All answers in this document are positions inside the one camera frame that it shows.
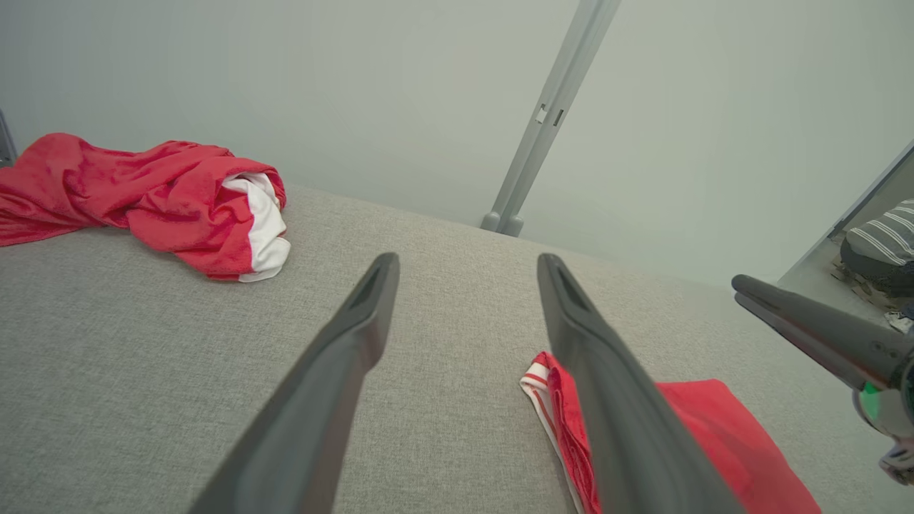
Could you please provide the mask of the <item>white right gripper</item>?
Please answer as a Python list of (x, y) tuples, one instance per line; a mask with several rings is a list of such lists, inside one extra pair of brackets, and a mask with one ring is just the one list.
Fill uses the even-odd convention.
[(852, 394), (856, 413), (893, 442), (879, 468), (904, 487), (914, 485), (914, 342), (754, 277), (734, 276), (732, 287), (738, 305), (860, 390)]

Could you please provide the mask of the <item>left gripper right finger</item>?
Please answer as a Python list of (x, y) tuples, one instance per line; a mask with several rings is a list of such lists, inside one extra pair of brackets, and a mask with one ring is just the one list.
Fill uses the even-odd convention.
[(603, 514), (745, 514), (561, 257), (538, 257), (552, 354), (574, 378)]

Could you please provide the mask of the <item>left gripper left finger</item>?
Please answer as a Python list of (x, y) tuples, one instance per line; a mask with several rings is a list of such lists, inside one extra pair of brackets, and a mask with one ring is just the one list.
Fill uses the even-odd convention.
[(401, 264), (378, 255), (187, 514), (332, 514), (363, 379), (384, 354)]

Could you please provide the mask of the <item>red Bulls basketball jersey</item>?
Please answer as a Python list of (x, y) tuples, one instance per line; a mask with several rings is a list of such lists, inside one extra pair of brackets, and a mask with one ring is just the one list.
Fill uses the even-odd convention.
[[(520, 386), (561, 459), (578, 514), (603, 514), (571, 374), (552, 354), (542, 352), (521, 377)], [(711, 378), (659, 383), (658, 389), (748, 514), (822, 512), (767, 430), (724, 383)]]

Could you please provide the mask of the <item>person in striped shirt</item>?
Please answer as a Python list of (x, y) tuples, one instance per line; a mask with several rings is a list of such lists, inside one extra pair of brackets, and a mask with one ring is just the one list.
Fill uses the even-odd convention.
[(914, 198), (845, 235), (843, 265), (890, 297), (914, 297)]

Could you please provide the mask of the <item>red and white shorts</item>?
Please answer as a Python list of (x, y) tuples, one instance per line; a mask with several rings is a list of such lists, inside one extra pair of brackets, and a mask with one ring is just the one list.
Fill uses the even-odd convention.
[(291, 252), (285, 206), (273, 166), (220, 146), (127, 152), (50, 133), (0, 171), (0, 247), (114, 227), (209, 279), (258, 282)]

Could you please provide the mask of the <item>grey slanted partition frame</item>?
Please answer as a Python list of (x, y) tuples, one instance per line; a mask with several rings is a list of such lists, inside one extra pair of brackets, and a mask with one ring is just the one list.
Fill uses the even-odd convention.
[(0, 109), (0, 168), (13, 166), (17, 156), (19, 153), (16, 152), (9, 124)]

